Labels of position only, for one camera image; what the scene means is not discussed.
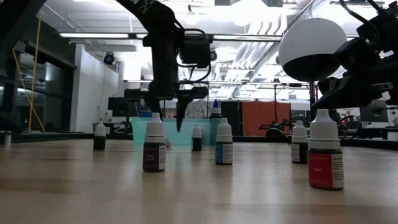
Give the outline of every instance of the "white wall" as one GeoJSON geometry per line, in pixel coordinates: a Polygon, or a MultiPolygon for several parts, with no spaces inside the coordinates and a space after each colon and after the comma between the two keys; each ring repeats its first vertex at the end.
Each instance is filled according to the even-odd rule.
{"type": "Polygon", "coordinates": [[[104,119],[108,98],[118,92],[118,74],[76,45],[70,131],[93,132],[93,123],[104,119]]]}

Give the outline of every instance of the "computer monitor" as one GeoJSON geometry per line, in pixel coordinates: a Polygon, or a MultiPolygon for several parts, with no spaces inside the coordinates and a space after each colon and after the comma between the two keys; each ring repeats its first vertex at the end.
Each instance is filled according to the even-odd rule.
{"type": "Polygon", "coordinates": [[[108,100],[108,110],[112,111],[114,117],[139,116],[140,106],[140,101],[128,102],[125,97],[109,97],[108,100]]]}
{"type": "Polygon", "coordinates": [[[361,107],[361,121],[388,122],[387,104],[384,100],[372,100],[368,106],[361,107]]]}

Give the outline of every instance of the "white bottle cap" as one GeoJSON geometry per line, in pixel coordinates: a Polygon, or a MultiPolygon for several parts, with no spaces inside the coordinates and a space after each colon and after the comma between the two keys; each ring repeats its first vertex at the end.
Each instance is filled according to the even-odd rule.
{"type": "Polygon", "coordinates": [[[307,128],[304,127],[303,121],[297,121],[293,128],[292,142],[307,142],[307,128]]]}
{"type": "Polygon", "coordinates": [[[192,137],[201,138],[201,129],[198,124],[195,124],[195,127],[193,128],[192,137]]]}
{"type": "Polygon", "coordinates": [[[337,123],[329,117],[328,109],[319,109],[311,122],[310,141],[339,141],[337,123]]]}
{"type": "Polygon", "coordinates": [[[152,120],[147,123],[146,136],[164,137],[164,125],[159,113],[152,113],[152,120]]]}
{"type": "Polygon", "coordinates": [[[228,118],[221,119],[221,124],[217,128],[216,141],[232,142],[232,129],[231,125],[228,124],[228,118]]]}
{"type": "Polygon", "coordinates": [[[211,114],[221,114],[221,108],[212,108],[210,110],[211,114]]]}
{"type": "Polygon", "coordinates": [[[105,126],[102,121],[100,121],[95,127],[94,136],[106,136],[105,126]]]}

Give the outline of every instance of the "bottle label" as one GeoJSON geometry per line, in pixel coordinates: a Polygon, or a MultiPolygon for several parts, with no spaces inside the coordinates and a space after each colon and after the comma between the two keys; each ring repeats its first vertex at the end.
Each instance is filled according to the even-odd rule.
{"type": "Polygon", "coordinates": [[[292,161],[300,162],[300,145],[292,144],[292,161]]]}
{"type": "Polygon", "coordinates": [[[166,167],[166,145],[158,143],[144,144],[144,167],[162,170],[166,167]]]}
{"type": "Polygon", "coordinates": [[[325,188],[343,188],[343,155],[308,153],[308,174],[310,185],[325,188]]]}
{"type": "Polygon", "coordinates": [[[233,143],[216,143],[216,163],[229,164],[233,162],[233,143]]]}

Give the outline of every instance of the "blue label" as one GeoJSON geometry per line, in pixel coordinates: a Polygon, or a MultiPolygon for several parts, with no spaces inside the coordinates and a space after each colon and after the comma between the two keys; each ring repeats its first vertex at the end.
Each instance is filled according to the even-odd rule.
{"type": "Polygon", "coordinates": [[[223,163],[224,162],[224,144],[216,143],[216,162],[223,163]]]}

